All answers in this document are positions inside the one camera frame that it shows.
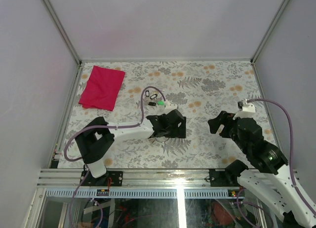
floral tablecloth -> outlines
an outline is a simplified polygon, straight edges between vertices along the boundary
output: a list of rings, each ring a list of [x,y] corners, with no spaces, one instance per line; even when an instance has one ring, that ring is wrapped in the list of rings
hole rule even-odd
[[[84,109],[78,104],[94,65],[126,72],[113,112]],[[98,116],[109,122],[140,120],[140,95],[149,85],[163,90],[170,102],[178,104],[178,110],[187,117],[187,137],[169,139],[165,143],[138,139],[114,143],[105,155],[107,167],[224,168],[236,158],[246,162],[232,140],[210,134],[207,121],[221,110],[236,113],[240,99],[260,97],[249,61],[85,63],[64,144]],[[163,112],[162,106],[148,106],[148,98],[144,101],[145,115]],[[265,138],[274,143],[263,104],[254,104],[255,120],[263,128]],[[68,155],[80,156],[75,142],[72,142]],[[82,167],[82,160],[68,162],[61,155],[58,168]]]

folded cloth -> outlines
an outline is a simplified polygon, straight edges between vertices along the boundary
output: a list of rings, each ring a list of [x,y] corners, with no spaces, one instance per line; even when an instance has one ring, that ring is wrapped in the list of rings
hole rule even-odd
[[[113,111],[125,72],[93,66],[79,104],[84,108]]]

gray wall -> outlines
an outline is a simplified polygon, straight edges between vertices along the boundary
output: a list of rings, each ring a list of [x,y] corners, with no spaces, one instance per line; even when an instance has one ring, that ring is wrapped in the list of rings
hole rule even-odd
[[[40,0],[0,0],[0,227],[19,228],[76,65]]]
[[[82,59],[250,59],[282,0],[51,0]]]
[[[316,201],[316,0],[292,0],[256,66],[266,97],[288,109],[294,127],[295,168]],[[272,118],[289,155],[286,117],[272,107]]]

